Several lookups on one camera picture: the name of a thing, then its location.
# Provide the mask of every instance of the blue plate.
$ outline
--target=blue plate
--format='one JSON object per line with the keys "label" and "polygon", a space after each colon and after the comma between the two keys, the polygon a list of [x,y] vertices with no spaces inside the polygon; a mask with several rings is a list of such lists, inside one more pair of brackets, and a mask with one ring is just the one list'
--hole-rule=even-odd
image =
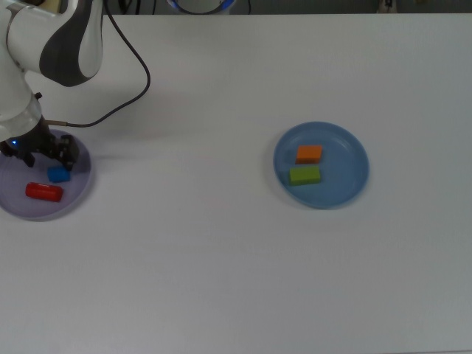
{"label": "blue plate", "polygon": [[[322,145],[318,184],[291,186],[288,171],[295,164],[299,145]],[[287,192],[317,209],[339,207],[357,196],[369,177],[369,160],[362,144],[349,131],[326,122],[308,122],[290,129],[277,143],[274,170]]]}

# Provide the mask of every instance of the green block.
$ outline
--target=green block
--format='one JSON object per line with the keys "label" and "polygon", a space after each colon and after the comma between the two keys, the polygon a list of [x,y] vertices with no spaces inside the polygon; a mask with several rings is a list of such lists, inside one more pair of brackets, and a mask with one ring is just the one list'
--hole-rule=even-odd
{"label": "green block", "polygon": [[292,167],[288,176],[291,186],[315,184],[322,180],[318,166]]}

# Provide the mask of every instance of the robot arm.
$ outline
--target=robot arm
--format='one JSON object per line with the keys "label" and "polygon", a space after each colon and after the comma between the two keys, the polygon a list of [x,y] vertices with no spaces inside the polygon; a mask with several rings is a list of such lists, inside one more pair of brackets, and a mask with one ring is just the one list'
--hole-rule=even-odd
{"label": "robot arm", "polygon": [[56,139],[41,115],[24,73],[31,70],[64,86],[91,79],[102,62],[102,0],[69,0],[58,15],[0,0],[0,151],[32,167],[32,153],[71,170],[79,151],[72,136]]}
{"label": "robot arm", "polygon": [[10,13],[5,44],[20,68],[64,86],[95,76],[102,62],[101,0],[69,0],[64,14],[12,0],[5,5]]}

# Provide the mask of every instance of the blue block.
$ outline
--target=blue block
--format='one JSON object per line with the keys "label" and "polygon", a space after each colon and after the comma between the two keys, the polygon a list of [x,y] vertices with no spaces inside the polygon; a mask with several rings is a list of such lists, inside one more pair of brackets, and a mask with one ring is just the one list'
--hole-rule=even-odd
{"label": "blue block", "polygon": [[67,182],[71,180],[71,173],[64,166],[50,167],[47,169],[47,178],[52,183]]}

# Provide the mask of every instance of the white table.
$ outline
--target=white table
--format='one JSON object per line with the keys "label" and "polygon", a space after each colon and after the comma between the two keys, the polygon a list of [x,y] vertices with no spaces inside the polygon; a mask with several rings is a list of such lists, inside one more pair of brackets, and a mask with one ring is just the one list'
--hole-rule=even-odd
{"label": "white table", "polygon": [[[472,348],[472,17],[119,17],[150,67],[138,103],[70,131],[88,198],[0,212],[0,346],[25,354],[359,354]],[[48,119],[88,122],[145,75],[108,20],[100,73],[35,74]],[[308,209],[271,166],[333,122],[371,175]]]}

